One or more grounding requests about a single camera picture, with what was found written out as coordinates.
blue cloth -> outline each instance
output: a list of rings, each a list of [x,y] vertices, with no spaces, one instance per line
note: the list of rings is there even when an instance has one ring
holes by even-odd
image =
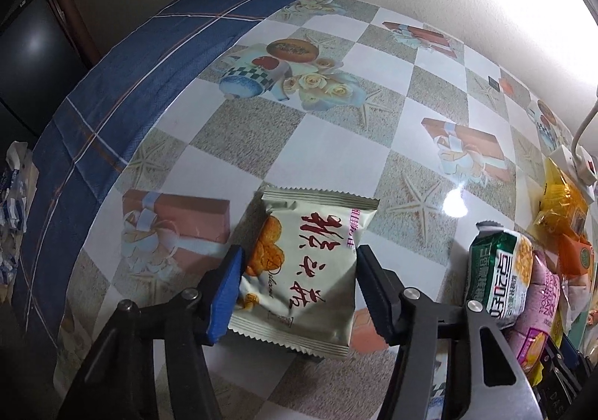
[[[13,295],[44,376],[53,375],[77,255],[145,134],[216,57],[294,1],[178,0],[112,48],[62,102],[34,150],[40,177]]]

